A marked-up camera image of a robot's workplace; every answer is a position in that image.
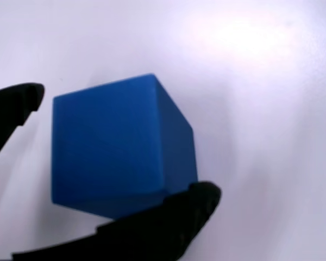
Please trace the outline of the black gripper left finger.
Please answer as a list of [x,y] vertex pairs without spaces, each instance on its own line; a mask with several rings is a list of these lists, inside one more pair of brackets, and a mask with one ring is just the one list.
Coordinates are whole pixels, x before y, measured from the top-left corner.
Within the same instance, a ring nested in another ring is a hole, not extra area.
[[0,89],[0,151],[18,126],[38,111],[45,94],[40,83],[23,83]]

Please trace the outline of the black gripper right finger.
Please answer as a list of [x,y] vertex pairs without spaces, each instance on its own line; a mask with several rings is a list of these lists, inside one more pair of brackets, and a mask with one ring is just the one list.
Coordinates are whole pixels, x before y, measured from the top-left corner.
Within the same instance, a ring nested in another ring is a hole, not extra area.
[[178,260],[216,210],[222,190],[211,182],[145,211],[97,227],[64,244],[12,254],[13,260]]

